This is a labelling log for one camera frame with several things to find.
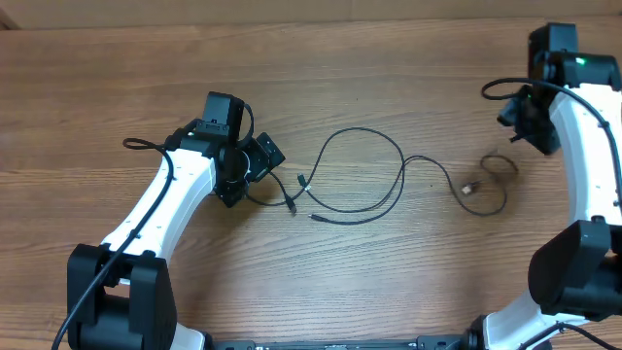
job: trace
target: wooden table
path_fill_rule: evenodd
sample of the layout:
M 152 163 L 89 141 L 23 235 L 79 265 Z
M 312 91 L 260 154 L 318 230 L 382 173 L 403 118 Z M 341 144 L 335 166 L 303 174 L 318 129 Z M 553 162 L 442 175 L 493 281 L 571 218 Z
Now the wooden table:
M 622 60 L 620 17 L 578 24 L 580 48 Z M 478 218 L 452 198 L 433 165 L 408 168 L 402 200 L 357 227 L 208 197 L 173 257 L 183 324 L 217 339 L 294 341 L 461 333 L 527 288 L 532 253 L 566 227 L 561 153 L 544 157 L 495 118 L 479 96 L 495 78 L 525 76 L 527 36 L 545 19 L 180 26 L 0 33 L 0 348 L 47 349 L 65 317 L 67 258 L 97 244 L 155 174 L 162 141 L 202 112 L 210 90 L 245 99 L 287 160 L 289 191 L 337 129 L 366 126 L 407 155 L 437 159 L 457 184 L 481 178 L 492 151 L 521 169 L 503 213 Z M 344 134 L 313 183 L 327 203 L 358 207 L 393 181 L 397 153 L 383 139 Z M 278 200 L 270 179 L 251 188 Z M 499 194 L 467 199 L 490 209 Z M 620 319 L 588 329 L 618 346 Z M 560 348 L 595 345 L 576 334 Z

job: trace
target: wire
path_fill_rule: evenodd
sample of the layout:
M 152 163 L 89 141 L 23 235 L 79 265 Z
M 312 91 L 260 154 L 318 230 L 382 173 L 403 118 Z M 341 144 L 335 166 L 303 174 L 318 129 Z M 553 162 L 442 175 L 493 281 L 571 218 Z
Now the wire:
M 316 170 L 318 168 L 318 165 L 319 165 L 320 161 L 322 160 L 322 155 L 324 154 L 324 151 L 326 150 L 326 147 L 327 147 L 328 143 L 330 142 L 330 140 L 332 140 L 332 138 L 334 138 L 335 136 L 337 136 L 339 134 L 342 134 L 344 132 L 348 132 L 348 131 L 365 131 L 365 132 L 370 132 L 370 133 L 373 133 L 373 134 L 376 134 L 376 135 L 379 135 L 379 136 L 385 138 L 387 141 L 389 141 L 396 148 L 396 150 L 397 150 L 397 152 L 399 154 L 399 158 L 401 160 L 401 166 L 400 166 L 400 168 L 399 168 L 399 170 L 397 172 L 396 179 L 394 180 L 394 182 L 393 182 L 391 188 L 389 189 L 389 191 L 377 203 L 375 203 L 375 204 L 373 204 L 371 206 L 367 206 L 367 207 L 361 208 L 361 209 L 339 209 L 339 208 L 335 208 L 333 206 L 330 206 L 330 205 L 327 205 L 327 204 L 323 203 L 316 195 L 312 194 L 311 191 L 308 190 L 309 189 L 309 184 L 311 183 L 311 180 L 312 180 L 313 176 L 315 175 L 315 172 L 316 172 Z M 426 161 L 432 162 L 436 166 L 440 167 L 440 169 L 445 174 L 445 178 L 447 179 L 447 183 L 448 183 L 448 185 L 450 187 L 451 194 L 454 196 L 456 201 L 460 204 L 460 206 L 463 209 L 465 209 L 466 211 L 468 211 L 468 213 L 470 213 L 472 215 L 476 215 L 476 216 L 479 216 L 479 217 L 488 217 L 488 216 L 499 214 L 505 208 L 505 205 L 507 203 L 507 190 L 498 181 L 497 174 L 495 172 L 493 172 L 492 170 L 490 170 L 485 165 L 485 161 L 487 159 L 489 159 L 489 158 L 501 158 L 501 159 L 505 160 L 506 162 L 508 162 L 512 166 L 512 168 L 514 169 L 514 171 L 516 173 L 518 173 L 518 167 L 516 166 L 516 164 L 511 159 L 509 159 L 508 157 L 501 156 L 501 155 L 487 155 L 487 156 L 484 156 L 480 160 L 480 167 L 485 172 L 490 174 L 490 178 L 489 179 L 495 180 L 495 183 L 499 185 L 499 187 L 501 189 L 501 193 L 503 195 L 503 199 L 502 199 L 501 205 L 497 209 L 495 209 L 495 210 L 493 210 L 491 212 L 477 212 L 475 210 L 472 210 L 472 209 L 468 208 L 464 204 L 464 202 L 461 200 L 461 198 L 458 195 L 457 191 L 454 189 L 452 181 L 451 181 L 451 177 L 449 176 L 449 173 L 447 172 L 445 167 L 443 167 L 443 165 L 440 164 L 438 161 L 436 161 L 436 160 L 434 160 L 434 159 L 432 159 L 430 157 L 425 157 L 425 156 L 411 156 L 411 157 L 408 157 L 408 158 L 404 158 L 403 151 L 401 150 L 399 145 L 391 137 L 387 136 L 386 134 L 384 134 L 384 133 L 382 133 L 380 131 L 377 131 L 377 130 L 374 130 L 374 129 L 370 129 L 370 128 L 366 128 L 366 127 L 348 127 L 348 128 L 344 128 L 344 129 L 341 129 L 341 130 L 338 130 L 338 131 L 334 132 L 328 138 L 328 140 L 324 143 L 324 145 L 322 146 L 322 149 L 320 150 L 320 153 L 318 154 L 318 158 L 317 158 L 317 160 L 315 162 L 315 165 L 313 166 L 313 170 L 311 171 L 311 175 L 309 176 L 309 180 L 304 182 L 303 184 L 301 184 L 302 185 L 302 189 L 297 194 L 295 194 L 292 197 L 288 196 L 288 194 L 287 194 L 287 192 L 286 192 L 286 190 L 285 190 L 281 180 L 275 174 L 273 174 L 272 172 L 269 172 L 269 174 L 279 184 L 279 187 L 281 188 L 281 191 L 283 192 L 283 195 L 286 198 L 285 201 L 276 202 L 276 203 L 267 203 L 267 202 L 263 202 L 261 200 L 258 200 L 256 198 L 252 197 L 251 195 L 249 195 L 248 188 L 245 188 L 244 191 L 245 191 L 245 195 L 249 198 L 249 200 L 251 200 L 255 204 L 263 205 L 263 206 L 272 206 L 272 207 L 285 205 L 285 204 L 287 204 L 288 198 L 290 200 L 295 200 L 295 199 L 299 198 L 302 195 L 302 193 L 307 192 L 307 194 L 309 194 L 309 196 L 314 201 L 316 201 L 321 206 L 327 208 L 328 210 L 331 210 L 331 211 L 334 211 L 334 212 L 337 212 L 337 213 L 353 214 L 353 213 L 362 213 L 362 212 L 367 212 L 367 211 L 375 210 L 375 209 L 378 209 L 379 207 L 383 206 L 389 200 L 389 198 L 391 197 L 393 191 L 395 190 L 395 188 L 397 186 L 397 183 L 399 183 L 399 180 L 401 178 L 401 184 L 399 186 L 399 191 L 397 193 L 396 198 L 393 200 L 392 204 L 385 211 L 383 211 L 382 213 L 380 213 L 380 214 L 378 214 L 376 216 L 373 216 L 373 217 L 370 217 L 370 218 L 367 218 L 367 219 L 358 220 L 358 221 L 337 221 L 337 220 L 328 219 L 328 218 L 325 218 L 323 216 L 316 215 L 316 214 L 309 215 L 309 217 L 312 220 L 323 222 L 323 223 L 329 223 L 329 224 L 334 224 L 334 225 L 342 225 L 342 226 L 361 225 L 361 224 L 366 224 L 366 223 L 372 222 L 374 220 L 378 220 L 378 219 L 384 217 L 385 215 L 387 215 L 397 205 L 397 202 L 399 201 L 399 199 L 401 198 L 401 195 L 403 193 L 403 187 L 404 187 L 404 182 L 405 182 L 405 167 L 406 167 L 406 165 L 410 161 L 412 161 L 412 160 L 426 160 Z M 486 181 L 486 180 L 480 180 L 480 181 L 477 181 L 475 183 L 480 183 L 480 182 L 483 182 L 483 181 Z
M 609 142 L 609 149 L 611 151 L 611 160 L 613 162 L 613 171 L 615 175 L 615 187 L 617 189 L 617 196 L 618 196 L 617 205 L 620 207 L 620 212 L 622 213 L 622 170 L 620 169 L 620 156 L 618 155 L 618 147 L 616 145 L 615 138 L 613 137 L 613 132 L 611 131 L 609 122 L 601 115 L 601 113 L 599 113 L 599 111 L 596 108 L 594 108 L 594 106 L 592 106 L 588 101 L 583 99 L 583 97 L 574 93 L 572 90 L 564 88 L 564 87 L 558 87 L 555 84 L 551 84 L 551 83 L 544 82 L 544 81 L 538 81 L 538 80 L 529 79 L 529 78 L 501 78 L 501 79 L 492 81 L 486 84 L 484 87 L 482 87 L 482 90 L 481 90 L 482 96 L 486 99 L 493 100 L 493 101 L 500 101 L 500 100 L 505 100 L 505 99 L 519 96 L 519 93 L 510 93 L 510 94 L 501 95 L 501 96 L 494 96 L 494 95 L 489 95 L 488 93 L 486 93 L 486 90 L 488 90 L 489 88 L 502 85 L 502 84 L 510 84 L 510 83 L 530 84 L 532 86 L 549 88 L 554 91 L 564 93 L 572 97 L 576 102 L 578 102 L 586 110 L 588 110 L 594 116 L 594 118 L 596 118 L 596 120 L 599 122 L 599 124 L 605 131 L 607 141 Z
M 580 327 L 577 327 L 577 326 L 571 325 L 571 324 L 567 324 L 567 323 L 562 323 L 562 322 L 547 328 L 546 330 L 542 331 L 538 335 L 534 336 L 533 338 L 529 339 L 525 343 L 521 344 L 521 346 L 518 347 L 518 350 L 527 350 L 530 346 L 533 346 L 534 344 L 537 344 L 537 343 L 541 342 L 543 339 L 545 339 L 547 336 L 551 335 L 552 333 L 554 333 L 554 332 L 563 332 L 566 329 L 571 330 L 571 331 L 575 331 L 575 332 L 585 336 L 586 338 L 592 340 L 593 342 L 595 342 L 596 344 L 600 345 L 601 347 L 603 347 L 606 350 L 622 350 L 621 348 L 615 347 L 615 346 L 607 343 L 606 341 L 598 338 L 597 336 L 591 334 L 590 332 L 587 332 L 587 331 L 583 330 Z
M 246 133 L 246 136 L 242 140 L 239 140 L 236 144 L 236 147 L 239 149 L 245 148 L 251 140 L 253 140 L 253 133 L 255 132 L 255 117 L 253 116 L 253 110 L 248 103 L 244 104 L 244 108 L 246 108 L 249 116 L 251 117 L 251 126 L 249 126 L 249 131 Z
M 62 341 L 62 337 L 65 335 L 65 333 L 67 333 L 67 330 L 69 329 L 69 325 L 74 320 L 74 318 L 76 318 L 78 311 L 80 311 L 80 308 L 85 303 L 86 299 L 89 298 L 90 295 L 93 294 L 96 288 L 101 286 L 101 282 L 106 278 L 106 275 L 108 274 L 108 271 L 110 270 L 112 265 L 119 259 L 121 254 L 123 254 L 125 249 L 132 242 L 132 240 L 134 240 L 134 238 L 138 236 L 138 234 L 140 233 L 140 230 L 147 223 L 149 218 L 152 216 L 154 211 L 157 209 L 158 205 L 164 199 L 164 196 L 166 195 L 166 192 L 170 188 L 171 182 L 174 179 L 173 160 L 166 153 L 166 150 L 164 150 L 161 146 L 156 145 L 152 142 L 142 140 L 142 139 L 137 139 L 137 138 L 124 139 L 123 145 L 130 150 L 153 149 L 153 150 L 160 152 L 166 159 L 166 162 L 168 163 L 168 176 L 166 177 L 166 182 L 164 183 L 162 190 L 160 191 L 159 195 L 155 199 L 152 206 L 149 208 L 147 213 L 145 213 L 145 216 L 143 216 L 143 218 L 140 220 L 138 225 L 136 225 L 136 227 L 132 231 L 129 232 L 129 235 L 127 236 L 125 241 L 123 241 L 123 243 L 120 245 L 119 249 L 117 249 L 117 251 L 112 255 L 112 257 L 108 259 L 108 261 L 101 267 L 97 275 L 93 278 L 93 280 L 90 282 L 88 287 L 85 289 L 85 292 L 80 296 L 76 304 L 71 308 L 71 311 L 67 314 L 67 317 L 65 318 L 65 321 L 62 323 L 62 326 L 60 326 L 60 329 L 58 329 L 58 333 L 56 334 L 56 338 L 54 339 L 54 342 L 52 344 L 52 350 L 58 349 L 58 347 L 60 346 L 60 342 Z

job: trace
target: cable connector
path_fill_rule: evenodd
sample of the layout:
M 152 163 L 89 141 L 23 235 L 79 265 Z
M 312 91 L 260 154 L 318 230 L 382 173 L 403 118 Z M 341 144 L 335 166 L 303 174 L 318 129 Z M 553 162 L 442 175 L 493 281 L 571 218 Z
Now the cable connector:
M 298 173 L 298 183 L 302 186 L 302 189 L 305 191 L 311 190 L 311 186 L 307 184 L 307 181 L 304 179 L 304 174 Z
M 285 203 L 288 205 L 288 208 L 290 208 L 290 212 L 292 212 L 292 215 L 294 215 L 298 211 L 295 207 L 294 200 L 287 194 L 285 194 Z
M 477 184 L 478 182 L 466 183 L 462 186 L 460 192 L 462 192 L 465 196 L 472 195 L 477 191 Z
M 321 216 L 315 215 L 315 214 L 310 214 L 309 218 L 311 218 L 311 220 L 319 221 L 321 223 L 327 223 L 328 222 L 327 218 L 321 217 Z

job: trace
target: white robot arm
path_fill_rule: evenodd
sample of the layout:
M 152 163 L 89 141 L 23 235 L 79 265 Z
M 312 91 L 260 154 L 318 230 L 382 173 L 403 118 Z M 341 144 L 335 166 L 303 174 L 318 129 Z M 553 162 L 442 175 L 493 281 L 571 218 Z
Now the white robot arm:
M 601 111 L 620 145 L 620 91 L 591 84 L 570 90 Z M 611 153 L 598 121 L 573 98 L 562 93 L 558 93 L 551 103 L 549 113 L 564 151 L 570 198 L 569 225 L 579 220 L 591 221 L 594 217 L 603 217 L 610 225 L 622 225 L 620 208 L 615 204 L 617 194 Z M 521 344 L 560 322 L 580 326 L 589 321 L 581 315 L 543 314 L 530 291 L 525 291 L 505 309 L 486 317 L 486 349 L 518 349 Z M 533 346 L 558 332 L 552 332 Z
M 238 141 L 244 109 L 251 117 L 251 129 Z M 177 324 L 167 265 L 206 195 L 214 191 L 230 207 L 250 182 L 260 181 L 285 160 L 267 134 L 253 138 L 253 130 L 250 106 L 234 96 L 210 92 L 203 119 L 179 128 L 163 146 L 124 142 L 130 148 L 157 148 L 165 156 L 151 185 L 119 227 L 99 247 L 79 245 L 69 259 L 70 316 L 65 324 L 72 349 L 212 349 L 209 335 Z M 102 272 L 101 266 L 108 264 L 111 268 Z M 105 277 L 102 285 L 88 294 L 97 276 Z M 130 286 L 129 298 L 105 293 L 104 286 L 119 283 Z M 84 295 L 88 298 L 81 301 Z

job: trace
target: wood grain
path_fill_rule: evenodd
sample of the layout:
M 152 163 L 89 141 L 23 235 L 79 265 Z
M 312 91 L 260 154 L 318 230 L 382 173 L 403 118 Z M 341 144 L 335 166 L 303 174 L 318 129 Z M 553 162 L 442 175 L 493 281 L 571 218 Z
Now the wood grain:
M 580 47 L 622 57 L 619 17 L 575 21 Z M 378 129 L 407 155 L 442 162 L 457 184 L 482 175 L 492 151 L 521 168 L 506 210 L 470 216 L 440 171 L 413 163 L 402 200 L 358 227 L 310 221 L 244 201 L 199 206 L 171 263 L 180 321 L 217 339 L 293 341 L 461 333 L 527 287 L 532 253 L 567 224 L 561 154 L 509 145 L 479 97 L 492 79 L 524 76 L 527 35 L 542 18 L 332 24 L 177 26 L 0 32 L 0 348 L 46 349 L 65 314 L 65 265 L 97 244 L 151 182 L 155 152 L 124 137 L 163 140 L 201 113 L 210 90 L 245 99 L 285 153 L 289 191 L 320 147 L 347 126 Z M 398 157 L 377 136 L 346 133 L 314 179 L 327 203 L 382 197 Z M 270 180 L 251 188 L 279 200 Z M 498 204 L 493 189 L 468 199 Z M 589 327 L 622 344 L 622 322 Z M 564 349 L 593 345 L 575 334 Z
M 0 0 L 23 29 L 616 16 L 622 0 Z

